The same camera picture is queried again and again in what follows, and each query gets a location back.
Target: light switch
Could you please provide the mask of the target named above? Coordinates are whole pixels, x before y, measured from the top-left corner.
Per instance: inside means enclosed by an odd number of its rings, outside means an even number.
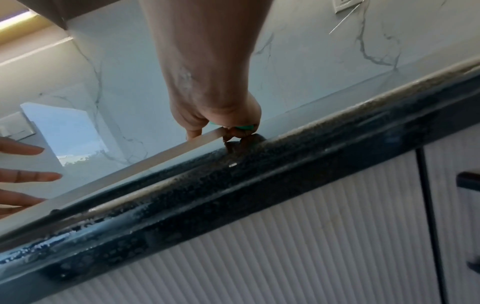
[[[333,9],[335,10],[335,14],[356,6],[359,3],[362,3],[364,0],[333,0]]]
[[[22,112],[0,118],[0,136],[21,140],[35,134],[35,130]]]

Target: white marble surface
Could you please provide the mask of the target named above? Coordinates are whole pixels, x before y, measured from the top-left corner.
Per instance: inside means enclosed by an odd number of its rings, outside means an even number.
[[[330,0],[275,0],[250,65],[249,89],[263,109],[259,132],[272,127],[268,119],[307,103],[315,101],[322,115],[305,113],[305,122],[476,55],[479,9],[477,0],[365,0],[331,32],[350,11],[335,15]],[[185,141],[170,114],[154,45],[136,0],[76,18],[69,28],[73,41],[0,64],[0,117],[25,108],[25,103],[55,107],[47,112],[58,116],[72,108],[90,119],[96,131],[92,146],[80,133],[55,130],[65,118],[52,119],[53,127],[45,126],[45,119],[37,125],[43,137],[31,142],[50,146],[48,138],[64,137],[70,145],[65,150],[78,148],[69,156],[81,158],[66,170],[55,159],[65,155],[52,151],[51,161],[35,166],[62,168],[60,189],[57,184],[15,186],[47,198]],[[32,120],[42,120],[39,115],[30,114]],[[302,118],[292,119],[292,125],[303,123]],[[82,145],[93,147],[87,154],[96,157],[83,159]],[[0,156],[0,166],[6,163],[33,168],[32,162]]]

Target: white cabinet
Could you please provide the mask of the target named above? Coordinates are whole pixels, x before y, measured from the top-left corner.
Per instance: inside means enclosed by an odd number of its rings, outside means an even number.
[[[440,302],[413,152],[39,303]]]
[[[449,304],[477,304],[480,275],[467,261],[480,255],[480,193],[456,176],[480,168],[480,125],[427,145],[425,157]]]

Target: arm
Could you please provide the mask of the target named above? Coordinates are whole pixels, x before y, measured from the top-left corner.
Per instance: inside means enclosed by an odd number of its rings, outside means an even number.
[[[155,41],[170,109],[189,138],[212,121],[255,125],[250,56],[272,0],[140,0]],[[232,129],[243,137],[253,131]]]

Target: ribbed cabinet door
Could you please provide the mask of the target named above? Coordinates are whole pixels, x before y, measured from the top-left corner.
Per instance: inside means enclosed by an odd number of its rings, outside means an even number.
[[[480,125],[425,147],[449,304],[480,303],[480,275],[467,267],[480,255],[480,195],[456,176],[480,168]]]
[[[39,303],[439,301],[409,153]]]

